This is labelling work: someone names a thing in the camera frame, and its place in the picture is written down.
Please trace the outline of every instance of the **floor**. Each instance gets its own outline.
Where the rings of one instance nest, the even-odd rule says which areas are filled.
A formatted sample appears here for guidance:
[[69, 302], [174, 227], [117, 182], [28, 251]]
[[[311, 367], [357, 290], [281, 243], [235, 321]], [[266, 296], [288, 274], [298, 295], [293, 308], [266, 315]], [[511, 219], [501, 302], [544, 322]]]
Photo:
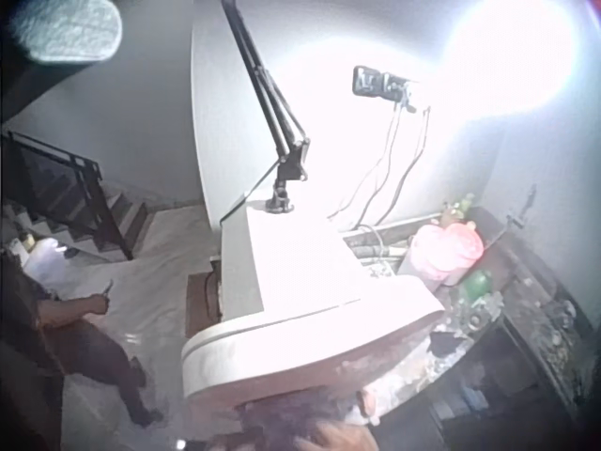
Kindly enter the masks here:
[[175, 449], [184, 436], [179, 358], [185, 342], [187, 279], [210, 270], [209, 257], [219, 246], [202, 207], [160, 211], [149, 221], [133, 261], [102, 263], [81, 254], [64, 259], [51, 241], [41, 241], [25, 265], [27, 273], [62, 299], [102, 292], [114, 281], [107, 315], [89, 319], [129, 356], [138, 356], [149, 378], [146, 403], [165, 415], [162, 423], [139, 428], [114, 387], [69, 377], [65, 399], [79, 407], [64, 412], [63, 436], [70, 440], [65, 448]]

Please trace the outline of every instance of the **bright light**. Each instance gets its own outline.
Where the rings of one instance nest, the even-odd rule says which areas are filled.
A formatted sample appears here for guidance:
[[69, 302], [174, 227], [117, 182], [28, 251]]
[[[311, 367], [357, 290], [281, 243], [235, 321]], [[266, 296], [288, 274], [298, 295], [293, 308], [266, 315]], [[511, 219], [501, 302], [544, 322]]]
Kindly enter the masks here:
[[549, 0], [485, 0], [464, 18], [445, 53], [442, 99], [469, 118], [536, 108], [569, 78], [575, 30]]

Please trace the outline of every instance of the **black stair railing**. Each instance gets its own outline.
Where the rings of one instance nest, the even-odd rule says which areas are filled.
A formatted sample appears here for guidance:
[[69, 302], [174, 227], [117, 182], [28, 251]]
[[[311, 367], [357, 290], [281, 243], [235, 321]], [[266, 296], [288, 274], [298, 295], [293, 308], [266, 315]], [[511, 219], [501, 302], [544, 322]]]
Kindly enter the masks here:
[[99, 250], [116, 244], [128, 260], [131, 249], [119, 231], [100, 186], [98, 163], [9, 132], [2, 136], [3, 197], [25, 208], [33, 222], [89, 236]]

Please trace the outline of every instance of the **white wall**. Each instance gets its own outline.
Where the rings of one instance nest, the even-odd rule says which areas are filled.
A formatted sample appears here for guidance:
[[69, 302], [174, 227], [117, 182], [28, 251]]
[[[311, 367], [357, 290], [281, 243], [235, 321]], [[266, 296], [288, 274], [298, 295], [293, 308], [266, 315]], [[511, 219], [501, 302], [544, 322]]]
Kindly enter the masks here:
[[193, 0], [118, 3], [110, 61], [48, 91], [8, 129], [99, 162], [104, 177], [157, 204], [202, 200], [190, 97]]
[[579, 10], [577, 65], [550, 104], [513, 117], [482, 205], [504, 220], [533, 183], [523, 236], [595, 323], [601, 319], [601, 39]]
[[[420, 8], [393, 0], [239, 1], [264, 63], [312, 138], [305, 190], [324, 214], [337, 210], [379, 158], [392, 115], [391, 102], [352, 95], [353, 67], [371, 66], [426, 82], [432, 77], [433, 64], [427, 59], [436, 49], [422, 51], [427, 37], [420, 41], [405, 33], [403, 23], [408, 20], [399, 19]], [[428, 11], [421, 12], [426, 21]], [[208, 215], [217, 228], [219, 219], [276, 157], [219, 0], [194, 3], [193, 110]], [[425, 156], [388, 221], [432, 212], [445, 200], [484, 189], [502, 121], [464, 128], [453, 138], [458, 126], [453, 111], [434, 110]], [[365, 223], [373, 223], [390, 204], [415, 150], [418, 129], [418, 116], [403, 119], [390, 183], [372, 204]], [[368, 182], [353, 208], [336, 219], [340, 229], [354, 224], [374, 184]]]

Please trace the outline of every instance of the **staircase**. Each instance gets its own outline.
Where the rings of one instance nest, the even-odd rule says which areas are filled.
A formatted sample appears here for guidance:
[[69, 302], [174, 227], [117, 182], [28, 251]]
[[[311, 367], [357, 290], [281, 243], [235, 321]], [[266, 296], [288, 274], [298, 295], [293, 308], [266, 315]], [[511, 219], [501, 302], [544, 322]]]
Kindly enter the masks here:
[[2, 156], [9, 220], [108, 261], [133, 259], [146, 204], [105, 193], [97, 163], [17, 133], [2, 136]]

